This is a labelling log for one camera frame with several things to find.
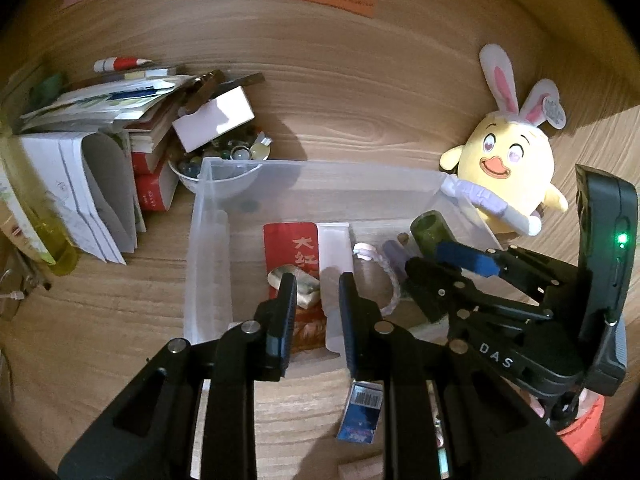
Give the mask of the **clear bowl of trinkets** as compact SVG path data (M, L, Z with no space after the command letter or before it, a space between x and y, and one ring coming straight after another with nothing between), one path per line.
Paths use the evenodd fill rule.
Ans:
M192 152L177 141L168 148L169 168L182 185L195 194L204 174L221 198L247 190L270 159L273 140L261 128L249 125L218 136Z

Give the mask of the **clear plastic storage bin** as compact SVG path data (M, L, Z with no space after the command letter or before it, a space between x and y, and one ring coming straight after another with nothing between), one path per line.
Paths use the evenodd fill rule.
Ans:
M466 200L444 194L445 174L347 162L206 158L195 183L183 335L220 337L272 297L271 270L292 264L320 281L320 318L340 324L337 279L357 243L381 247L436 210L459 242L495 248Z

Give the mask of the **red white marker pen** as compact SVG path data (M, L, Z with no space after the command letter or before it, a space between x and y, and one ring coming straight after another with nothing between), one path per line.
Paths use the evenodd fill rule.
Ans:
M114 58L101 58L93 63L93 71L97 74L124 72L138 67L150 66L153 61L147 58L135 56L115 56Z

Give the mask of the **red tea packet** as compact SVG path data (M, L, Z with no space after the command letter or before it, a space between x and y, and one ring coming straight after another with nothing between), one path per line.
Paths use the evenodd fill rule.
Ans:
M319 280L319 240L312 222L268 223L264 237L267 283L276 296L284 274L297 283L292 352L319 349L326 341Z

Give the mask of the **yellow chick plush toy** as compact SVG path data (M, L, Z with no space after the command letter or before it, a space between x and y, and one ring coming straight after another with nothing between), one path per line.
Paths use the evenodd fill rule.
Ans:
M440 156L440 168L456 174L446 192L465 197L496 234L536 236L541 231L539 206L561 212L568 208L566 197L552 184L552 148L540 128L545 122L556 130L566 126L560 92L554 81L541 79L520 104L506 51L486 44L478 57L497 109L478 123L465 144Z

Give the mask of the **gold foil sachet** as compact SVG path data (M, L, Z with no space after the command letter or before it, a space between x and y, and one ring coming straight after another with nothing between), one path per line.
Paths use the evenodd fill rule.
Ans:
M267 282L273 289L279 289L285 274L292 274L296 279L297 305L308 310L314 307L321 299L320 281L308 272L294 264L288 263L277 266L267 274Z

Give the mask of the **small white cardboard box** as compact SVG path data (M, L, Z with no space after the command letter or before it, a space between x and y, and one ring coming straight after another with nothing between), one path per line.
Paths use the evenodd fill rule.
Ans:
M244 89L238 87L208 101L193 114L183 115L172 126L182 147L190 153L254 118Z

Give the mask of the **folded white papers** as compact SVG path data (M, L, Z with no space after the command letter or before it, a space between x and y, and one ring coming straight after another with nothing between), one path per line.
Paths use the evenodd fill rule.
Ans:
M124 264L138 246L137 192L125 147L93 131L26 133L13 141L74 245Z

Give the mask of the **stack of books and papers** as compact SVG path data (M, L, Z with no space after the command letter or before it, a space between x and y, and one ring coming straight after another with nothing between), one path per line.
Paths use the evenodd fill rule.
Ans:
M141 209L134 184L130 127L155 119L170 125L184 96L201 90L216 76L114 81L67 92L51 105L25 115L15 140L30 158L40 146L46 152L43 166L51 165L53 156L59 154L73 184L80 181L81 171L89 171L89 185L100 189L119 218L134 224Z

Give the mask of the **blue white small box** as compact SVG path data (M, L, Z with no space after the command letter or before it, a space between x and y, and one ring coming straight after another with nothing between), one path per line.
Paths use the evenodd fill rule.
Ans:
M383 387L374 382L353 382L336 438L342 442L372 444L380 421Z

